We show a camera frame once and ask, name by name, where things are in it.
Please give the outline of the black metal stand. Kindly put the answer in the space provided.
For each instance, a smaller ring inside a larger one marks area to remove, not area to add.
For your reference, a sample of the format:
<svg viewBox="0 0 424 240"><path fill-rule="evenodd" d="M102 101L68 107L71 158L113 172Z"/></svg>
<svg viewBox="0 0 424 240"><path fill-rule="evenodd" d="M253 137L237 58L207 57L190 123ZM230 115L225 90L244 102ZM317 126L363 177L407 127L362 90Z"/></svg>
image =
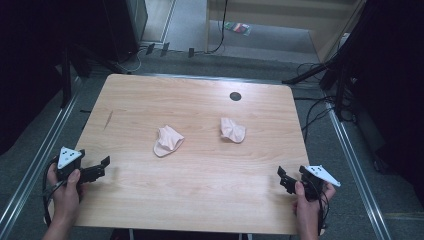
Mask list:
<svg viewBox="0 0 424 240"><path fill-rule="evenodd" d="M325 72L324 76L319 81L319 86L322 90L330 90L333 85L336 85L334 103L335 114L340 121L345 121L342 111L349 70L350 65L347 60L347 53L344 50L338 50L328 61L320 63L316 67L292 79L283 80L282 83L286 85L295 85L318 73Z"/></svg>

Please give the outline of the aluminium floor rail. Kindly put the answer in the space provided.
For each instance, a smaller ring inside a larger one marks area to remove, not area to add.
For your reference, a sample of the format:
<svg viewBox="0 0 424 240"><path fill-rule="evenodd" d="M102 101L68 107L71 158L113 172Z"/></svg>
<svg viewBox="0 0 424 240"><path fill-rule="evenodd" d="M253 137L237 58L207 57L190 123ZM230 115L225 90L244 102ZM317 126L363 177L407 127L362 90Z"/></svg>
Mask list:
<svg viewBox="0 0 424 240"><path fill-rule="evenodd" d="M85 80L71 81L71 99L63 107L54 97L17 142L0 156L0 240L6 240L43 172Z"/></svg>
<svg viewBox="0 0 424 240"><path fill-rule="evenodd" d="M361 164L344 124L338 120L338 117L334 111L334 106L331 103L326 103L326 108L329 110L332 126L341 144L342 151L344 152L350 172L359 191L359 195L377 240L393 240L383 214L380 210L379 204L377 203L376 198L368 184L367 178L362 170Z"/></svg>

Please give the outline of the colourful plastic packet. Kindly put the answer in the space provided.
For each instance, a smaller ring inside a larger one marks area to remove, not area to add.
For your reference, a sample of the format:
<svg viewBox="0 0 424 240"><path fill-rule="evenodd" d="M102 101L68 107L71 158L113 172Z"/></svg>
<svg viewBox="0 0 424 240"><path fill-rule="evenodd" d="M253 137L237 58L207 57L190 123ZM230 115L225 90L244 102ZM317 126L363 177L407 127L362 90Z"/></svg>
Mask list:
<svg viewBox="0 0 424 240"><path fill-rule="evenodd" d="M251 27L245 23L225 22L224 28L226 30L229 30L238 34L242 34L244 36L249 36L251 32Z"/></svg>

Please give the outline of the person's left hand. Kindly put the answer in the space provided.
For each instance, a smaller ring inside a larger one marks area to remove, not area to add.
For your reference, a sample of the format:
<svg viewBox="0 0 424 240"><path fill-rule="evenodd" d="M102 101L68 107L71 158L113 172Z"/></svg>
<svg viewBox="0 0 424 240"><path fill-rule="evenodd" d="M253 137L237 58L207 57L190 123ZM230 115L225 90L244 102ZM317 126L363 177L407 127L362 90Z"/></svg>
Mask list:
<svg viewBox="0 0 424 240"><path fill-rule="evenodd" d="M80 179L80 171L75 169L67 179L65 186L60 186L53 193L54 214L52 225L72 226L79 215L79 193L77 183Z"/></svg>

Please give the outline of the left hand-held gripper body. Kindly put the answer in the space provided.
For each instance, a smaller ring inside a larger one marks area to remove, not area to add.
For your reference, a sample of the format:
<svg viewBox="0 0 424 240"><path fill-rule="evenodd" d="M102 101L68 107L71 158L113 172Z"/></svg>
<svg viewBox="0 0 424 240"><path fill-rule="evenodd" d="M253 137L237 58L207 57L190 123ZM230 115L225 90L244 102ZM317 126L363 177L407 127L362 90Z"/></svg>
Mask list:
<svg viewBox="0 0 424 240"><path fill-rule="evenodd" d="M81 168L81 160L85 156L85 150L72 150L62 147L57 163L56 176L59 181L67 180L69 175L75 170Z"/></svg>

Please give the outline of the black cabinet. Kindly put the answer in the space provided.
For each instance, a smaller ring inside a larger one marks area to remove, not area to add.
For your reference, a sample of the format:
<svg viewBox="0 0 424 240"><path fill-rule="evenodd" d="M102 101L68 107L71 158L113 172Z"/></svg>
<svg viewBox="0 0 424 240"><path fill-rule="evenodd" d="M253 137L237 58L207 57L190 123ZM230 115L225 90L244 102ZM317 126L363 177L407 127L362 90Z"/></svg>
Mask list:
<svg viewBox="0 0 424 240"><path fill-rule="evenodd" d="M148 20L145 0L103 0L113 46L112 59L124 62L138 52Z"/></svg>

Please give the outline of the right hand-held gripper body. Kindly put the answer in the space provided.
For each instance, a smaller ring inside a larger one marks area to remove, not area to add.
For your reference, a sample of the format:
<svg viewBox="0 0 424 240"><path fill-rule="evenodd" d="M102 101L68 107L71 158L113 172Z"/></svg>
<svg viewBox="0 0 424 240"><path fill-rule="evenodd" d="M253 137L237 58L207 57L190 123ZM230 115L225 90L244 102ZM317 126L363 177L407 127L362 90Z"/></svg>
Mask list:
<svg viewBox="0 0 424 240"><path fill-rule="evenodd" d="M305 189L305 196L308 201L319 200L322 193L323 184L331 183L337 187L341 183L336 180L322 165L301 166L301 182Z"/></svg>

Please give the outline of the pink sock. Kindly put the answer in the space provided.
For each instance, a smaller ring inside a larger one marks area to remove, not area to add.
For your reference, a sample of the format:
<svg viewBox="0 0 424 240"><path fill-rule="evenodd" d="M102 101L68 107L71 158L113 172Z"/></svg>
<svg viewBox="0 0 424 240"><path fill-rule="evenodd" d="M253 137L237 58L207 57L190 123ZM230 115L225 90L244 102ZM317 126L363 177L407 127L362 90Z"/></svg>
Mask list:
<svg viewBox="0 0 424 240"><path fill-rule="evenodd" d="M158 129L158 138L153 147L156 156L164 157L175 152L185 138L172 127L165 125Z"/></svg>
<svg viewBox="0 0 424 240"><path fill-rule="evenodd" d="M245 139L246 128L237 124L233 119L222 118L220 127L223 138L229 139L234 143L241 143Z"/></svg>

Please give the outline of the person's right hand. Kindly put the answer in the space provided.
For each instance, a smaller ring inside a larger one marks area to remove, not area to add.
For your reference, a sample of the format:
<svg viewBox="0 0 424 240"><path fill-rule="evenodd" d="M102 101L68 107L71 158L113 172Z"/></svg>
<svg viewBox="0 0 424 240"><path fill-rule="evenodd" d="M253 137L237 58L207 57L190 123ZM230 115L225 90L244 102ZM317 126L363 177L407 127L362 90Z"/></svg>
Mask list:
<svg viewBox="0 0 424 240"><path fill-rule="evenodd" d="M305 189L301 182L295 184L296 201L293 210L296 215L296 227L298 228L317 228L319 222L319 211L329 204L336 190L331 183L326 182L323 188L322 199L308 201L305 196Z"/></svg>

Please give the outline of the black upright stand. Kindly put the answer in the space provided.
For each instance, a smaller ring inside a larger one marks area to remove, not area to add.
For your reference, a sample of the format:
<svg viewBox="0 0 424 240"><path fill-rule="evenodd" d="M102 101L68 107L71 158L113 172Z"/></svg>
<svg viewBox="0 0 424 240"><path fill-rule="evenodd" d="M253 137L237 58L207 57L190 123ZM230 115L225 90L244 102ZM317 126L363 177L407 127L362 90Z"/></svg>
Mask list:
<svg viewBox="0 0 424 240"><path fill-rule="evenodd" d="M65 47L62 52L62 104L61 107L65 108L71 99L72 84L70 74L70 60L68 56L68 47Z"/></svg>

